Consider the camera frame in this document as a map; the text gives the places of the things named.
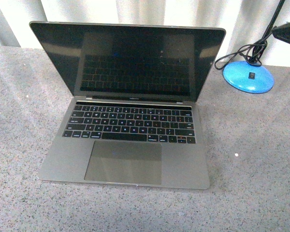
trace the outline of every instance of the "laptop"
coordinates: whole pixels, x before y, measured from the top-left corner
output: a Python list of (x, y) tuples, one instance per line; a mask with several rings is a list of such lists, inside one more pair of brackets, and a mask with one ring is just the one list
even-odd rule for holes
[(30, 27), (73, 95), (39, 179), (209, 188), (196, 101), (224, 29)]

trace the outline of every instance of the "trackpad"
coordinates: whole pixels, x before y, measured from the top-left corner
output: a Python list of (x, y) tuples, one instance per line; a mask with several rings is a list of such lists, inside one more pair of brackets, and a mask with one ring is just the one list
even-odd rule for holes
[(95, 141), (85, 180), (161, 185), (161, 145)]

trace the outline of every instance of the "black key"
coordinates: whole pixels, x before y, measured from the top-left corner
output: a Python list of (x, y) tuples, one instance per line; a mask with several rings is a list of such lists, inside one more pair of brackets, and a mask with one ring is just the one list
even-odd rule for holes
[(100, 117), (101, 113), (93, 113), (92, 117)]
[(117, 119), (110, 119), (110, 125), (117, 125)]
[(90, 131), (83, 131), (82, 132), (82, 138), (89, 138), (90, 137)]
[(169, 142), (170, 142), (170, 143), (177, 143), (177, 138), (176, 138), (176, 136), (169, 136)]
[(108, 118), (109, 113), (102, 113), (101, 118)]
[(134, 126), (135, 125), (135, 121), (134, 120), (127, 120), (127, 126)]
[(191, 122), (192, 123), (192, 117), (185, 117), (185, 122)]
[(100, 106), (99, 107), (100, 112), (105, 112), (106, 111), (106, 106)]
[(95, 127), (94, 125), (87, 125), (86, 130), (93, 131), (94, 127)]
[(166, 129), (166, 134), (174, 135), (174, 129)]
[(156, 114), (157, 115), (162, 115), (163, 114), (163, 110), (156, 110)]
[(165, 134), (165, 129), (164, 128), (158, 128), (157, 129), (157, 134)]
[(169, 122), (162, 122), (161, 127), (162, 128), (170, 128), (170, 123)]
[(195, 144), (195, 138), (194, 137), (187, 137), (187, 143), (188, 144)]
[(140, 127), (139, 132), (141, 134), (147, 134), (147, 128), (146, 127)]
[(112, 126), (104, 126), (103, 131), (112, 131)]
[(192, 116), (192, 112), (191, 111), (186, 111), (186, 110), (181, 110), (180, 111), (180, 115), (181, 116)]
[(159, 142), (167, 142), (168, 136), (166, 135), (159, 135)]
[(148, 135), (148, 141), (150, 141), (150, 142), (158, 142), (158, 136), (157, 135), (153, 135), (153, 134), (149, 134)]
[(140, 114), (146, 114), (147, 113), (147, 109), (140, 109)]
[(178, 124), (179, 129), (193, 129), (192, 123), (179, 123)]
[(72, 130), (65, 130), (62, 137), (71, 137), (73, 131)]
[(120, 125), (120, 126), (125, 126), (126, 124), (127, 124), (126, 120), (121, 119), (118, 121), (118, 125)]
[(155, 114), (155, 109), (147, 109), (147, 113), (149, 115), (154, 115)]
[(85, 127), (86, 127), (85, 124), (68, 124), (67, 130), (84, 131)]
[(161, 127), (161, 122), (154, 121), (153, 126), (154, 127)]
[(138, 127), (131, 127), (130, 128), (130, 133), (138, 133), (139, 132), (139, 128)]
[(177, 142), (178, 142), (179, 144), (185, 144), (185, 143), (187, 143), (187, 141), (186, 141), (186, 137), (184, 137), (184, 136), (178, 136), (178, 137), (177, 137)]
[(85, 112), (84, 117), (91, 117), (92, 116), (92, 112)]
[(83, 111), (89, 111), (90, 110), (90, 106), (89, 105), (84, 105), (82, 110)]
[(146, 126), (146, 127), (152, 127), (153, 126), (153, 122), (152, 121), (145, 121), (144, 122), (144, 126)]
[(115, 107), (115, 112), (116, 113), (121, 113), (122, 112), (122, 108), (121, 107)]
[(177, 122), (171, 122), (171, 128), (178, 128)]
[(172, 114), (172, 112), (170, 110), (164, 110), (163, 112), (164, 112), (165, 115), (171, 115)]
[(112, 132), (120, 132), (120, 126), (113, 126)]
[(92, 120), (92, 124), (100, 124), (100, 123), (101, 123), (101, 119), (99, 119), (99, 118), (94, 118)]
[(193, 130), (175, 129), (175, 135), (194, 136), (194, 131)]
[(102, 125), (97, 125), (95, 127), (95, 131), (102, 131), (103, 130), (103, 126)]
[(76, 105), (76, 106), (74, 107), (74, 110), (82, 110), (82, 106), (81, 106), (81, 105)]
[(150, 120), (150, 115), (143, 115), (143, 120)]
[(82, 132), (81, 131), (73, 131), (72, 137), (73, 138), (79, 138), (81, 137)]
[(133, 119), (133, 114), (126, 114), (126, 119)]
[(73, 117), (83, 117), (84, 112), (83, 111), (73, 111), (72, 116)]
[(122, 109), (122, 112), (124, 112), (124, 113), (130, 113), (130, 108), (123, 108)]
[(126, 134), (126, 133), (112, 133), (104, 132), (102, 139), (114, 139), (114, 140), (130, 140), (130, 141), (147, 141), (145, 134)]
[(162, 122), (166, 122), (168, 120), (168, 117), (167, 116), (164, 116), (164, 115), (160, 115), (159, 119)]
[(177, 122), (184, 122), (185, 119), (184, 119), (184, 117), (182, 117), (182, 116), (177, 116), (177, 117), (176, 117), (176, 121), (177, 121)]
[(152, 115), (151, 116), (151, 120), (158, 121), (159, 120), (159, 116), (158, 115)]
[(109, 119), (102, 119), (101, 120), (101, 124), (103, 124), (103, 125), (108, 125), (109, 124)]
[(136, 120), (142, 119), (142, 115), (134, 115), (134, 119)]
[(98, 110), (98, 107), (97, 106), (92, 106), (91, 108), (90, 108), (90, 111), (97, 111)]
[(92, 139), (100, 139), (101, 138), (101, 132), (95, 132), (93, 131), (91, 134), (90, 134), (90, 137)]
[(172, 115), (179, 116), (179, 110), (172, 110)]
[(107, 107), (106, 108), (106, 111), (107, 112), (114, 112), (114, 107)]
[(121, 127), (121, 132), (129, 133), (130, 127)]
[(118, 115), (117, 115), (117, 118), (119, 118), (119, 119), (123, 119), (123, 118), (125, 118), (125, 116), (126, 116), (126, 114), (118, 114)]
[(109, 118), (117, 118), (117, 113), (111, 113), (111, 114), (109, 115)]
[(169, 122), (176, 122), (176, 117), (175, 116), (168, 116)]
[(131, 113), (137, 114), (137, 113), (139, 113), (139, 109), (138, 108), (132, 108), (131, 109)]
[(142, 127), (142, 126), (144, 125), (144, 121), (136, 120), (136, 121), (135, 121), (135, 125), (136, 125), (137, 127)]
[(91, 124), (92, 123), (92, 118), (85, 118), (84, 123)]
[(82, 118), (82, 117), (70, 117), (69, 122), (70, 123), (83, 123), (84, 118)]
[(148, 134), (157, 134), (157, 129), (156, 128), (148, 128)]

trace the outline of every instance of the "laptop hinge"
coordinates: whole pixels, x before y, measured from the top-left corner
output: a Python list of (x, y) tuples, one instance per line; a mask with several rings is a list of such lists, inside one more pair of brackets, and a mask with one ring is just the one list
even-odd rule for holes
[(111, 97), (101, 97), (101, 96), (93, 96), (93, 95), (86, 95), (87, 100), (92, 100), (92, 99), (104, 99), (104, 100), (124, 100), (124, 101), (151, 101), (151, 102), (173, 102), (176, 104), (183, 104), (182, 101), (174, 101), (174, 100), (155, 100), (155, 99), (142, 99), (142, 98), (111, 98)]

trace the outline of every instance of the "spacebar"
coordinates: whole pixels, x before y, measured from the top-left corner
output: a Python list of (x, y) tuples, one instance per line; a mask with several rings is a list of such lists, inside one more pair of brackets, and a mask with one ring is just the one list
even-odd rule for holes
[(102, 133), (102, 139), (115, 139), (115, 140), (130, 140), (130, 141), (147, 141), (145, 134), (125, 134), (125, 133)]

